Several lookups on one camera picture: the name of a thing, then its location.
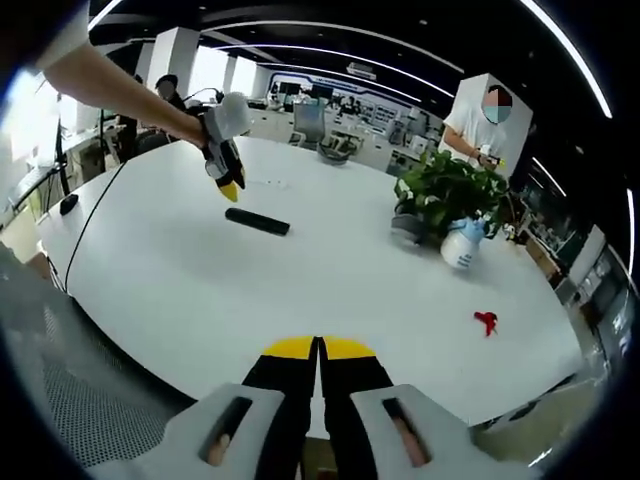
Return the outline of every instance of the human arm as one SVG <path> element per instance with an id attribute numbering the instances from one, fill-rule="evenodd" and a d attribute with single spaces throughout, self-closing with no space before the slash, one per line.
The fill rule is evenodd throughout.
<path id="1" fill-rule="evenodd" d="M 206 145 L 206 136 L 197 118 L 179 111 L 140 85 L 89 42 L 46 68 L 44 75 L 60 93 L 84 104 L 154 125 L 198 148 Z"/>
<path id="2" fill-rule="evenodd" d="M 444 129 L 444 143 L 455 149 L 456 151 L 475 158 L 480 157 L 480 152 L 473 146 L 469 145 L 467 141 L 462 138 L 462 134 L 456 132 L 454 128 L 445 124 Z"/>

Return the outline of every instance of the desk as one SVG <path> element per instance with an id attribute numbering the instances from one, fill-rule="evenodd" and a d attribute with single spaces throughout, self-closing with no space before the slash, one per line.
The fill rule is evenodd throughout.
<path id="1" fill-rule="evenodd" d="M 277 339 L 332 334 L 376 351 L 411 383 L 474 425 L 517 408 L 575 372 L 582 357 L 553 290 L 526 252 L 483 242 L 468 275 L 438 252 L 390 234 L 395 179 L 335 168 L 315 152 L 236 139 L 247 171 L 239 208 L 291 223 L 276 237 L 224 218 L 231 206 L 202 154 L 177 142 L 129 162 L 78 248 L 69 291 L 125 352 L 203 398 L 240 382 Z M 78 206 L 38 230 L 64 278 L 87 215 L 113 175 L 79 188 Z M 484 337 L 473 312 L 499 316 Z M 316 389 L 310 435 L 326 437 Z"/>

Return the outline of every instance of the red object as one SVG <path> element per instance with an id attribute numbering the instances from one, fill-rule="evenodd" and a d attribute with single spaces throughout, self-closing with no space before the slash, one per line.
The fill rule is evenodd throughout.
<path id="1" fill-rule="evenodd" d="M 492 332 L 498 333 L 496 325 L 498 324 L 498 316 L 493 312 L 476 312 L 474 318 L 480 320 L 485 325 L 485 337 L 490 337 Z"/>

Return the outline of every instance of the plant pot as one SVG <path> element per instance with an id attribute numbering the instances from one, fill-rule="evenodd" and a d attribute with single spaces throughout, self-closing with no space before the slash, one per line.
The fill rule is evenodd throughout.
<path id="1" fill-rule="evenodd" d="M 415 215 L 400 213 L 391 219 L 391 233 L 413 243 L 419 243 L 424 235 L 424 224 Z"/>
<path id="2" fill-rule="evenodd" d="M 350 152 L 337 152 L 336 150 L 332 150 L 321 143 L 318 143 L 317 152 L 318 156 L 324 163 L 334 166 L 344 165 L 351 156 Z"/>

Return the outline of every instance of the person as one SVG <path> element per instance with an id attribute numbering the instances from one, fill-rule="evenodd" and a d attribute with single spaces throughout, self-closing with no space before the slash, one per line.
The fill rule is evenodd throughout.
<path id="1" fill-rule="evenodd" d="M 355 99 L 352 96 L 343 97 L 340 105 L 340 115 L 355 115 Z"/>
<path id="2" fill-rule="evenodd" d="M 158 91 L 158 95 L 160 95 L 178 110 L 182 112 L 187 110 L 184 101 L 178 93 L 177 75 L 167 74 L 160 77 L 156 82 L 156 90 Z"/>
<path id="3" fill-rule="evenodd" d="M 51 86 L 86 105 L 135 118 L 204 148 L 207 133 L 196 117 L 165 102 L 91 45 L 88 19 L 87 3 L 35 61 Z"/>
<path id="4" fill-rule="evenodd" d="M 134 75 L 134 80 L 142 84 L 142 77 Z M 136 136 L 138 135 L 138 121 L 125 115 L 118 115 L 118 125 L 124 128 L 118 133 L 120 144 L 120 161 L 126 162 L 136 155 Z"/>
<path id="5" fill-rule="evenodd" d="M 476 168 L 495 170 L 490 157 L 502 158 L 506 133 L 504 121 L 509 118 L 513 99 L 502 85 L 491 85 L 482 105 L 454 105 L 444 120 L 445 131 L 438 151 L 450 150 L 454 158 Z"/>

